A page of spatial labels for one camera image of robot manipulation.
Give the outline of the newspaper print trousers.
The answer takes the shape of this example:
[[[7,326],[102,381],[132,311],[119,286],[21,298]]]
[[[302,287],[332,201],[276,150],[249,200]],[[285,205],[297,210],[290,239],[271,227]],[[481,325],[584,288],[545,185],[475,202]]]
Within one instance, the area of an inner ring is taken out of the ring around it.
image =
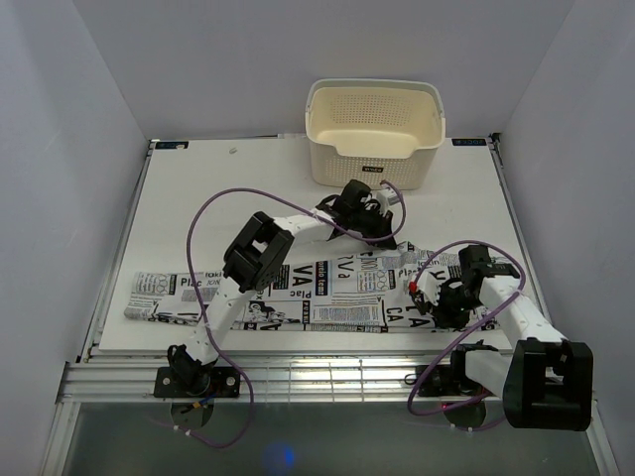
[[[411,275],[430,254],[402,242],[393,251],[285,264],[268,288],[247,301],[232,327],[371,333],[463,331],[485,314],[484,307],[458,314],[418,312],[407,294]],[[139,272],[124,315],[130,320],[195,326],[221,277],[219,271],[195,275]]]

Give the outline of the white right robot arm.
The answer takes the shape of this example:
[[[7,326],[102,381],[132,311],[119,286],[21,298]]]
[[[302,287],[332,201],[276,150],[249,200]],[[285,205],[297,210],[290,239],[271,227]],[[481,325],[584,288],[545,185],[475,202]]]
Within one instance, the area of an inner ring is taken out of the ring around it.
[[[499,261],[483,242],[462,241],[458,276],[443,280],[427,265],[408,284],[416,309],[441,328],[464,328],[470,313],[486,310],[507,338],[512,354],[461,338],[445,351],[447,378],[461,394],[477,387],[501,399],[517,428],[585,431],[591,422],[593,355],[567,339],[523,293],[526,276],[512,259]]]

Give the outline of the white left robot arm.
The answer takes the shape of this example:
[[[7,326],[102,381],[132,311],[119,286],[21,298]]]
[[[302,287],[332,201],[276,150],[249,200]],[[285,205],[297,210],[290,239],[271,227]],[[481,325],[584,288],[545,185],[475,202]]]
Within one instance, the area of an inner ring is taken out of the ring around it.
[[[216,199],[238,192],[271,198],[297,213],[282,218],[263,211],[254,213],[224,252],[219,286],[206,304],[191,256],[193,233],[202,214]],[[216,362],[222,359],[230,366],[235,365],[220,349],[220,343],[247,302],[278,276],[295,245],[348,236],[380,249],[394,249],[398,231],[392,228],[391,207],[395,204],[401,207],[401,217],[405,218],[402,192],[385,179],[377,190],[353,179],[341,193],[328,196],[312,209],[249,187],[223,190],[208,199],[194,216],[186,241],[190,282],[199,304],[200,319],[185,343],[172,345],[167,351],[166,378],[177,392],[192,397],[205,395],[212,388]]]

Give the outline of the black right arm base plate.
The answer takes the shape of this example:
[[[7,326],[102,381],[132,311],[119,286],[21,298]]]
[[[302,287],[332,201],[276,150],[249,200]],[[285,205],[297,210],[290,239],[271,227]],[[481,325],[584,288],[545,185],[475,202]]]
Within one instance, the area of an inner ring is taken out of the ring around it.
[[[482,393],[492,395],[488,388],[468,379],[449,364],[436,366],[418,390],[420,397],[472,397]]]

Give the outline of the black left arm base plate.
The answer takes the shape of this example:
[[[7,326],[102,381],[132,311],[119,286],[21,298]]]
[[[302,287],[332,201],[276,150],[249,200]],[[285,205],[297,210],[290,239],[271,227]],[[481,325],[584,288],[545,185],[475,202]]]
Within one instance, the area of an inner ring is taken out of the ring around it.
[[[233,399],[240,395],[241,377],[232,367],[212,367],[180,376],[171,367],[161,367],[152,395],[161,399]]]

